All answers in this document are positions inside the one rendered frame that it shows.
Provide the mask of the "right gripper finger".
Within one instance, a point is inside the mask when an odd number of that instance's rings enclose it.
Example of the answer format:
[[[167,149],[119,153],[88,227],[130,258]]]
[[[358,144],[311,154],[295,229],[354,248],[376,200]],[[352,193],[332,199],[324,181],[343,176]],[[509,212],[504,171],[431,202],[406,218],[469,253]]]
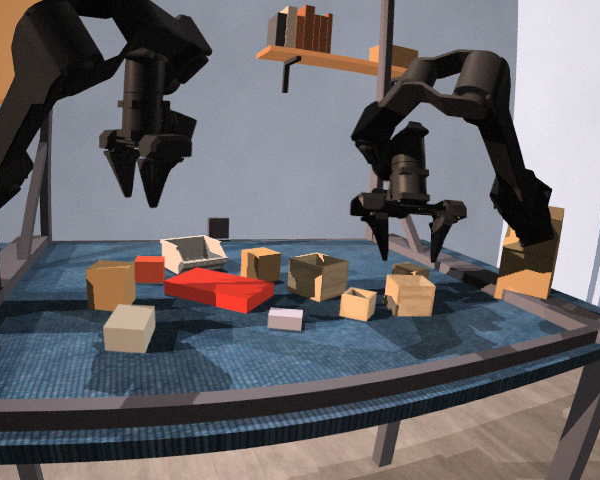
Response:
[[[166,179],[170,170],[178,163],[183,162],[184,158],[153,160],[149,158],[137,159],[144,191],[150,208],[158,206]],[[164,163],[153,164],[152,163]]]
[[[131,197],[135,165],[137,159],[140,157],[139,149],[121,152],[103,151],[103,153],[108,159],[124,197]]]

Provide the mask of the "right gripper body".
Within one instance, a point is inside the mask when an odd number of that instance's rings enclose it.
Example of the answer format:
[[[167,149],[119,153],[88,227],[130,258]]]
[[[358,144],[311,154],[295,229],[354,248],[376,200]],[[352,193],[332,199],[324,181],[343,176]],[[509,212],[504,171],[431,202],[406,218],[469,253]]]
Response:
[[[168,108],[168,102],[163,101],[162,93],[123,93],[123,100],[118,100],[118,107],[123,107],[122,129],[117,129],[120,137],[117,130],[104,130],[99,136],[99,148],[134,151],[139,143],[141,157],[153,160],[191,157],[192,141],[187,135],[163,134],[162,108]]]

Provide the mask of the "pale pink rectangular block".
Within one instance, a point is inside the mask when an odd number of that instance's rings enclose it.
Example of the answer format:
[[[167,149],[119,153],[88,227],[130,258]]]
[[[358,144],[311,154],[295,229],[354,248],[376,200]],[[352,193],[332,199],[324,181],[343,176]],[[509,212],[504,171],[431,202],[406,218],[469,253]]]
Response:
[[[270,308],[268,328],[301,331],[303,310]]]

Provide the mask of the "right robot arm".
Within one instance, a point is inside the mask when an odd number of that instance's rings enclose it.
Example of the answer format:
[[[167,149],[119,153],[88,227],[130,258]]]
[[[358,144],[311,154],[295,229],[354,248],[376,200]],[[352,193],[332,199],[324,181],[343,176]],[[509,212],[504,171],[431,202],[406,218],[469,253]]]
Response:
[[[120,54],[105,61],[79,16],[113,18],[127,41]],[[57,100],[110,79],[124,59],[123,93],[169,95],[212,49],[191,17],[173,17],[151,0],[42,0],[17,23],[11,52],[15,76],[0,107],[0,208],[32,171],[26,150]]]

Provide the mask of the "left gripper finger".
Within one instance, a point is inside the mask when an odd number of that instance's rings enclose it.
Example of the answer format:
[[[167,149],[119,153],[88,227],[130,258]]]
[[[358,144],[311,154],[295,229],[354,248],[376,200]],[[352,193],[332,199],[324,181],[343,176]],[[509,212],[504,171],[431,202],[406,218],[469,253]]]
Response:
[[[388,258],[388,213],[370,212],[360,218],[371,227],[383,261]],[[378,222],[377,222],[378,220]]]
[[[457,218],[441,218],[439,220],[429,223],[431,229],[431,263],[435,263],[443,242],[452,226],[457,223]]]

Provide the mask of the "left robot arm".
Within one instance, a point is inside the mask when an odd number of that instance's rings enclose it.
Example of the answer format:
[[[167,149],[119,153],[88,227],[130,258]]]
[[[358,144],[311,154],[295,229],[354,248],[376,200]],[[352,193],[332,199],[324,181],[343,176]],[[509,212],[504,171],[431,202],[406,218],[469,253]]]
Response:
[[[417,57],[405,72],[380,102],[364,109],[351,135],[368,164],[374,164],[375,175],[390,181],[391,159],[392,165],[418,162],[426,166],[424,136],[429,130],[421,123],[409,121],[391,137],[420,102],[430,103],[447,116],[478,126],[498,175],[490,192],[493,208],[515,230],[520,244],[524,243],[521,246],[554,239],[548,208],[552,188],[525,168],[509,111],[507,61],[491,51],[458,49],[436,57]],[[436,79],[458,73],[452,95],[433,89]]]

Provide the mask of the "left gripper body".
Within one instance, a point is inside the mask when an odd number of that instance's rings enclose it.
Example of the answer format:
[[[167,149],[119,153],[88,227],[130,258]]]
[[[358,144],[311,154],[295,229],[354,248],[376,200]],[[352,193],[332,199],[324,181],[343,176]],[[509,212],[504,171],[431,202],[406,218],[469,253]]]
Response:
[[[390,175],[392,201],[384,200],[382,194],[361,192],[351,201],[350,215],[365,216],[370,212],[391,212],[430,215],[433,221],[443,217],[458,220],[467,218],[467,208],[463,201],[443,200],[436,204],[427,204],[430,201],[430,194],[427,194],[426,189],[428,176],[429,170],[422,163],[396,163],[392,165]]]

